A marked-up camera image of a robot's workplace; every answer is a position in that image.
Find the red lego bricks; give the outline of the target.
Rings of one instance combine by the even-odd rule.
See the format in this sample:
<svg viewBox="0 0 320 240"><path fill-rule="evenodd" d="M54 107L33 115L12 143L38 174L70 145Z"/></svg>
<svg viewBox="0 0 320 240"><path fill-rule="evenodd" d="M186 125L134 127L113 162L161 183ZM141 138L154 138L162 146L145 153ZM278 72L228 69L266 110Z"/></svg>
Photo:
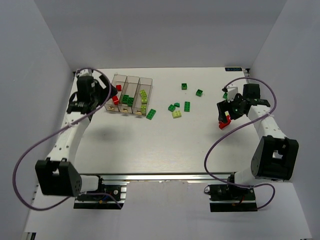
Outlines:
<svg viewBox="0 0 320 240"><path fill-rule="evenodd" d="M218 127L219 127L220 130L222 130L222 129L224 129L225 127L227 127L230 123L231 123L231 119L228 118L228 119L227 119L227 122L219 121L219 122L218 122Z"/></svg>

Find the red rounded lego brick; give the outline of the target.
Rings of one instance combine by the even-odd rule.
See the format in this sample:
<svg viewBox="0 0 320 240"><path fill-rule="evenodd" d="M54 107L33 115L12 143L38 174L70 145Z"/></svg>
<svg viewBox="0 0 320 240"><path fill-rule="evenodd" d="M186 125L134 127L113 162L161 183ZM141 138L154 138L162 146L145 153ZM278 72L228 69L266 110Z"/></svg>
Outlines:
<svg viewBox="0 0 320 240"><path fill-rule="evenodd" d="M112 101L114 105L118 105L120 102L119 98L116 95L112 97Z"/></svg>

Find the lime 2x3 lego brick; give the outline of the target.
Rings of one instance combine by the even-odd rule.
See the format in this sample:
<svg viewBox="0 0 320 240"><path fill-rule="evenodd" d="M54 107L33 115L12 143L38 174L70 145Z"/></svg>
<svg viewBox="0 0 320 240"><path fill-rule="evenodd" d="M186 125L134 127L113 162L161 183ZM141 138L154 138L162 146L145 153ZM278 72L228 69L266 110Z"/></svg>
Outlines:
<svg viewBox="0 0 320 240"><path fill-rule="evenodd" d="M140 96L142 98L147 98L148 97L148 95L147 95L147 93L146 93L146 91L144 89L140 90L139 93L140 93Z"/></svg>

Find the lime 2x2 lego brick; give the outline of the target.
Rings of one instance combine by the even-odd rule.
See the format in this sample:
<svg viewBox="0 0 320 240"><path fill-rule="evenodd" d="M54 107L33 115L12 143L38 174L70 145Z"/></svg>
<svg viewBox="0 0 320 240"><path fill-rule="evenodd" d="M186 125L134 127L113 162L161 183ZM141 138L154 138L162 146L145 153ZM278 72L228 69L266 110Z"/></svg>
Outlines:
<svg viewBox="0 0 320 240"><path fill-rule="evenodd" d="M147 111L147 106L145 104L142 104L140 107L140 111L143 115L145 115Z"/></svg>
<svg viewBox="0 0 320 240"><path fill-rule="evenodd" d="M148 103L148 98L147 97L142 97L141 98L141 103L142 104L147 104Z"/></svg>

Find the small red lego brick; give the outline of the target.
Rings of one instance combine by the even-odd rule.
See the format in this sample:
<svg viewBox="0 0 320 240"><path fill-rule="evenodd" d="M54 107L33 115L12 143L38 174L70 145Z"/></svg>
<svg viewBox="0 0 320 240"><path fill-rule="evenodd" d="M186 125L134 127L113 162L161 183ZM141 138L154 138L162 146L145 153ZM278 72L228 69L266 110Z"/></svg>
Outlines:
<svg viewBox="0 0 320 240"><path fill-rule="evenodd" d="M115 88L117 89L118 92L120 92L122 90L122 86L121 85L116 85Z"/></svg>

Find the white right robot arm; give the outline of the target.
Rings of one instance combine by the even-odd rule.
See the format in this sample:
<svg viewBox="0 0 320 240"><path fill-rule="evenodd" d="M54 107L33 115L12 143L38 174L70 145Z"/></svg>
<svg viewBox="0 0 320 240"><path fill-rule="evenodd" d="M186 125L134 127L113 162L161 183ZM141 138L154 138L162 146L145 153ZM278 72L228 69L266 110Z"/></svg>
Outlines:
<svg viewBox="0 0 320 240"><path fill-rule="evenodd" d="M242 93L238 92L237 86L229 84L223 92L223 101L217 103L219 128L223 129L232 120L247 116L254 122L259 137L250 166L234 174L234 183L253 186L263 180L290 180L299 143L280 130L272 116L270 103L261 98L259 84L245 84Z"/></svg>

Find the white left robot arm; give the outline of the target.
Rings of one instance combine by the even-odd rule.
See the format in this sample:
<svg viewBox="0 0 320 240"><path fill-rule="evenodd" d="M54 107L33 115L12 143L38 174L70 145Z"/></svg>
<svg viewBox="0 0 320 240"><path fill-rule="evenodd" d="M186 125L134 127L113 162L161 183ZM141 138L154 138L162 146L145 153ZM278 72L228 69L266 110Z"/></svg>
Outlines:
<svg viewBox="0 0 320 240"><path fill-rule="evenodd" d="M79 76L76 87L77 91L68 101L62 133L46 159L38 160L35 164L41 191L47 196L77 197L99 188L100 178L96 175L81 175L74 167L74 162L93 111L118 92L104 75L100 75L99 79L89 75Z"/></svg>

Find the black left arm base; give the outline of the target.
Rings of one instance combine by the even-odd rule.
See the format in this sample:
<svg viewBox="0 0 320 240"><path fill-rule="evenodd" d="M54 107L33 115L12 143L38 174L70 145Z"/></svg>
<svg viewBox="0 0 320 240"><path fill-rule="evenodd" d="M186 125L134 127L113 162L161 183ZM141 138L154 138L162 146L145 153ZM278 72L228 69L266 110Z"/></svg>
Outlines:
<svg viewBox="0 0 320 240"><path fill-rule="evenodd" d="M101 184L97 190L79 195L73 204L79 210L120 210L126 199L125 185Z"/></svg>

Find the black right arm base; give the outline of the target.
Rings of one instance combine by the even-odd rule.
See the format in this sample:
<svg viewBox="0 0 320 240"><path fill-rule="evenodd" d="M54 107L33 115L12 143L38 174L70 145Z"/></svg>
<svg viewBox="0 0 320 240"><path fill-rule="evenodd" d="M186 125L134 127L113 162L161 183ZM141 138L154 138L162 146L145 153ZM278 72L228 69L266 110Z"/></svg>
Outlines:
<svg viewBox="0 0 320 240"><path fill-rule="evenodd" d="M209 196L211 213L257 212L255 192L227 184L207 185L203 190Z"/></svg>

